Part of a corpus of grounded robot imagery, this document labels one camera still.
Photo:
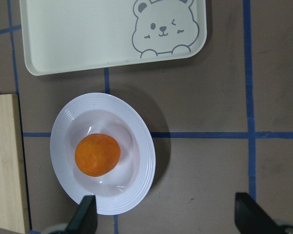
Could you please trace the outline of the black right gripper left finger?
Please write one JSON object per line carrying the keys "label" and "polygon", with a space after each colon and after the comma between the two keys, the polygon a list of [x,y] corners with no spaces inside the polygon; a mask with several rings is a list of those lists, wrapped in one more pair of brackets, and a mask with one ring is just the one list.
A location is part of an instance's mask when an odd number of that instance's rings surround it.
{"label": "black right gripper left finger", "polygon": [[65,234],[94,234],[98,227],[96,197],[86,195],[67,225]]}

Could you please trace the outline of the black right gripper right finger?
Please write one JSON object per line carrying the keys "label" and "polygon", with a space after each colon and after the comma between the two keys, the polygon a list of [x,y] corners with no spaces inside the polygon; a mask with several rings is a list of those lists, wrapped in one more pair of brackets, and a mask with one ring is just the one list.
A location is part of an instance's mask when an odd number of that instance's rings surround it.
{"label": "black right gripper right finger", "polygon": [[248,193],[236,193],[234,223],[241,234],[279,234],[277,224]]}

